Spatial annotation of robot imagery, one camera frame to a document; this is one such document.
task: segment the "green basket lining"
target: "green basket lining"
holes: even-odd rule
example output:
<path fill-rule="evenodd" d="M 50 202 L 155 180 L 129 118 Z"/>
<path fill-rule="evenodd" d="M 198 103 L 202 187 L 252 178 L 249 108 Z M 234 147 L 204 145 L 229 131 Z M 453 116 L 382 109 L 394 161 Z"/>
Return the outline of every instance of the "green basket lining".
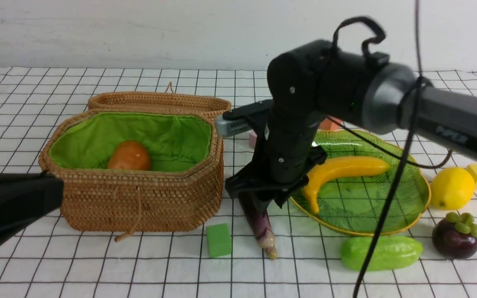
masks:
<path fill-rule="evenodd" d="M 181 172 L 204 160 L 212 127 L 193 115 L 99 113 L 70 127 L 53 143 L 49 156 L 62 168 L 107 168 L 123 141 L 142 143 L 152 171 Z"/>

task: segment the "lemon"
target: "lemon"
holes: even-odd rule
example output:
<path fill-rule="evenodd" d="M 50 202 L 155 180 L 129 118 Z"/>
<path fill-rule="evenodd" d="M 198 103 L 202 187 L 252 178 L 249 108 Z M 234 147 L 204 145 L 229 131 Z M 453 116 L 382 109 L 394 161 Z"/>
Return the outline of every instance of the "lemon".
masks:
<path fill-rule="evenodd" d="M 474 191 L 474 178 L 464 168 L 445 168 L 431 184 L 432 205 L 442 210 L 458 210 L 470 201 Z"/>

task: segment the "purple eggplant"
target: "purple eggplant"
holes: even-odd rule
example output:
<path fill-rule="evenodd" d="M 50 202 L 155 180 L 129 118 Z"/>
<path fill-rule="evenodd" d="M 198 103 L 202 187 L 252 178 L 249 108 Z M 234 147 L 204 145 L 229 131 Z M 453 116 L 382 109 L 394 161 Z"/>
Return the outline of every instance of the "purple eggplant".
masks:
<path fill-rule="evenodd" d="M 477 251 L 477 224 L 470 213 L 450 212 L 432 232 L 435 249 L 448 259 L 468 259 Z"/>
<path fill-rule="evenodd" d="M 259 246 L 271 260 L 277 259 L 275 235 L 272 232 L 267 211 L 264 213 L 258 212 L 253 205 L 253 198 L 251 196 L 240 194 L 238 201 Z"/>

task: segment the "white wall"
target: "white wall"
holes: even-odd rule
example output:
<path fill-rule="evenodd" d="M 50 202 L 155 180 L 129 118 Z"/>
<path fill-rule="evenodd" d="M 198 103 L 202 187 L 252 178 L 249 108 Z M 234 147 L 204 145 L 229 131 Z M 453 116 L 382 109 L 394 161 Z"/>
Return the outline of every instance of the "white wall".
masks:
<path fill-rule="evenodd" d="M 263 70 L 362 14 L 414 66 L 411 0 L 0 0 L 0 66 Z M 344 29 L 340 45 L 369 34 Z M 477 0 L 422 0 L 422 45 L 426 70 L 477 70 Z"/>

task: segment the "green block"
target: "green block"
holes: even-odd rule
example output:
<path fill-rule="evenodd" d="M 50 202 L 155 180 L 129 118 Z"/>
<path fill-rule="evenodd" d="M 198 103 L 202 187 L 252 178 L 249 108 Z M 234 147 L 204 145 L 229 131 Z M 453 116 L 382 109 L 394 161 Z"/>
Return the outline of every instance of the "green block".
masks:
<path fill-rule="evenodd" d="M 210 258 L 231 255 L 231 234 L 226 223 L 207 226 L 206 233 Z"/>

